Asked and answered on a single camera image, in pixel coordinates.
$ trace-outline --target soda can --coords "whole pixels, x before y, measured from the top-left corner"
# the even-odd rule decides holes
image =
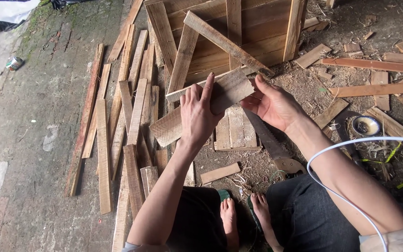
[[[14,57],[11,61],[7,62],[6,68],[10,71],[15,71],[20,68],[21,65],[23,65],[23,59],[20,57]]]

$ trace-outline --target hand saw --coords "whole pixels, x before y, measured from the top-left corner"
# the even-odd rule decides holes
[[[300,170],[302,173],[307,173],[305,167],[298,161],[291,158],[291,155],[283,149],[279,141],[275,138],[273,133],[267,127],[265,122],[255,113],[243,109],[245,115],[253,125],[254,131],[259,136],[262,144],[265,146],[268,154],[273,159],[273,163],[280,172],[281,177],[286,180],[289,174],[297,174]]]

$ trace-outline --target small bowl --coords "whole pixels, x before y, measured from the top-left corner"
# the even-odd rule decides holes
[[[358,116],[352,121],[352,128],[359,135],[373,136],[380,132],[379,122],[369,116]]]

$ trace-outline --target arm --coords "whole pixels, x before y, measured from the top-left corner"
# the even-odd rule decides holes
[[[241,105],[284,131],[307,160],[333,145],[293,96],[280,87],[265,83],[259,75],[255,81],[259,90],[242,100]],[[325,186],[362,209],[382,233],[403,229],[403,210],[393,197],[339,149],[317,157],[312,162],[312,168]],[[329,195],[361,235],[376,233],[371,224],[353,207],[331,193]]]
[[[204,89],[194,84],[181,97],[182,137],[139,210],[130,229],[128,243],[162,245],[169,237],[190,163],[223,117],[223,113],[213,115],[210,112],[213,84],[214,74],[211,73]]]

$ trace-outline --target person's left hand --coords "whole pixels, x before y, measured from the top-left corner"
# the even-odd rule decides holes
[[[225,112],[218,115],[211,113],[210,100],[213,85],[214,73],[210,73],[204,88],[193,84],[186,90],[186,95],[180,97],[183,131],[178,142],[181,141],[189,147],[200,150],[225,115]]]

